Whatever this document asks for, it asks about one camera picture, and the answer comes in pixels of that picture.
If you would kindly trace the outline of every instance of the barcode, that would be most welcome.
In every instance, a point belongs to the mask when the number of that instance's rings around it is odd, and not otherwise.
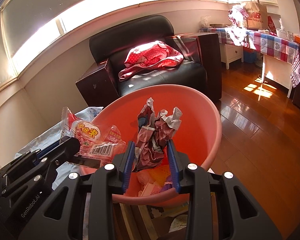
[[[112,149],[113,149],[113,145],[111,144],[100,144],[100,145],[96,145],[93,149],[92,149],[92,154],[96,154],[96,155],[105,155],[105,156],[111,156],[112,155]]]

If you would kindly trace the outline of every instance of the snack wrapper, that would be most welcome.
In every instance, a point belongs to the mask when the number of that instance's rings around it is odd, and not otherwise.
[[[94,125],[76,117],[64,107],[61,120],[61,138],[76,137],[80,141],[80,151],[68,162],[98,169],[110,163],[116,154],[124,152],[126,143],[121,140],[119,129]]]
[[[138,115],[139,132],[133,172],[155,168],[162,164],[163,149],[179,129],[182,112],[175,107],[172,115],[167,114],[168,111],[163,109],[155,117],[153,99],[149,98]]]

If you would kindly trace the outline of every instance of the light blue cloth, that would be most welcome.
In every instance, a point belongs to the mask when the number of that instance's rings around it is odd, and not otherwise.
[[[86,109],[75,114],[80,119],[83,119],[87,122],[91,122],[97,114],[101,112],[103,107],[87,107]],[[52,126],[50,129],[45,131],[43,134],[39,135],[37,138],[33,139],[26,146],[20,149],[14,156],[14,158],[19,157],[20,155],[26,153],[27,151],[34,151],[36,149],[45,149],[50,144],[58,141],[60,139],[61,133],[61,122]],[[72,165],[69,163],[62,164],[57,168],[57,178],[52,184],[52,189],[54,190],[57,186],[68,176],[71,172],[77,172],[80,174],[79,166]]]

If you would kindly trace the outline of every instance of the plastic bag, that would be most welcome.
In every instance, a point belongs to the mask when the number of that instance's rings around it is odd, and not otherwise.
[[[285,28],[284,28],[284,26],[283,26],[283,23],[282,23],[282,19],[281,19],[281,18],[279,19],[279,22],[280,22],[280,31],[285,32]]]
[[[60,142],[64,136],[76,137],[80,141],[80,151],[68,161],[75,165],[98,169],[125,151],[126,143],[121,140],[121,133],[115,125],[94,125],[76,117],[67,107],[62,111]]]
[[[201,17],[202,28],[210,28],[209,18],[210,18],[210,15]]]

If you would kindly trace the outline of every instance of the red polka dot cloth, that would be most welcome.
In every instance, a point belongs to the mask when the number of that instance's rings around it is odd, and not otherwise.
[[[126,68],[119,72],[119,81],[127,80],[142,70],[175,67],[183,55],[162,41],[149,42],[131,49],[124,62]]]

